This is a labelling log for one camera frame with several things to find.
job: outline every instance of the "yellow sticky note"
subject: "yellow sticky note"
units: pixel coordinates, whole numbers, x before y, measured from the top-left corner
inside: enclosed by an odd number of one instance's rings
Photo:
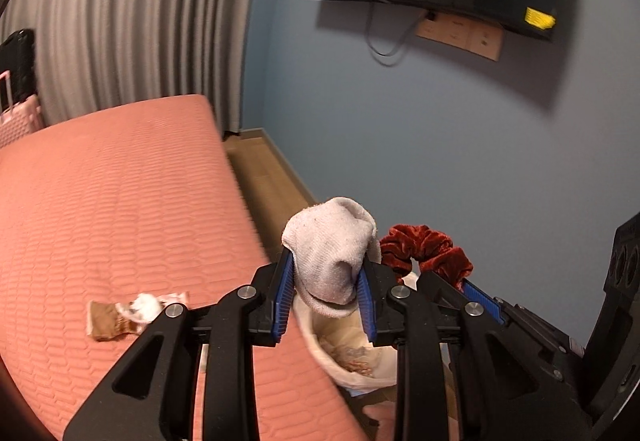
[[[534,10],[533,8],[527,8],[527,13],[524,16],[524,20],[530,25],[535,26],[539,30],[550,30],[556,25],[555,17]]]

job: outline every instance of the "bed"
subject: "bed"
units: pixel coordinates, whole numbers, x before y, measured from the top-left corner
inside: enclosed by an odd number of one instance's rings
[[[99,111],[0,149],[0,190],[0,405],[40,439],[62,438],[134,340],[89,339],[89,300],[188,291],[199,307],[266,264],[200,95]],[[254,360],[261,439],[365,438],[293,318]]]

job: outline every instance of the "blue gripper pad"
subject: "blue gripper pad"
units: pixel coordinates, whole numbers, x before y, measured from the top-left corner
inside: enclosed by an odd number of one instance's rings
[[[274,302],[273,328],[271,328],[271,335],[277,343],[280,343],[282,335],[287,330],[287,321],[289,320],[289,311],[291,310],[291,304],[293,302],[293,294],[293,255],[289,253],[284,263],[282,278],[280,279],[280,285],[278,286],[278,292],[276,293],[276,299]]]
[[[468,280],[462,282],[462,293],[472,302],[482,304],[482,307],[495,318],[498,324],[504,324],[504,319],[500,314],[500,305],[486,293],[471,284]]]
[[[361,269],[358,273],[356,290],[358,292],[358,307],[360,308],[360,318],[362,318],[362,329],[367,334],[369,342],[373,342],[378,334],[376,330],[376,309],[364,269]]]

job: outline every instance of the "pink quilt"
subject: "pink quilt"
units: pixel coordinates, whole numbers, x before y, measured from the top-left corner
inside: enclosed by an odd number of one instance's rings
[[[89,300],[188,291],[199,307],[266,263],[200,95],[100,111],[0,149],[0,216],[0,356],[58,439],[134,340],[89,339]],[[293,317],[254,360],[263,440],[364,439]]]

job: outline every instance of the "wall outlet panel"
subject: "wall outlet panel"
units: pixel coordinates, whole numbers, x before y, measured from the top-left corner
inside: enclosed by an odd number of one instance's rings
[[[502,50],[504,29],[460,15],[436,13],[433,20],[425,18],[415,32],[417,36],[466,49],[476,55],[498,61]]]

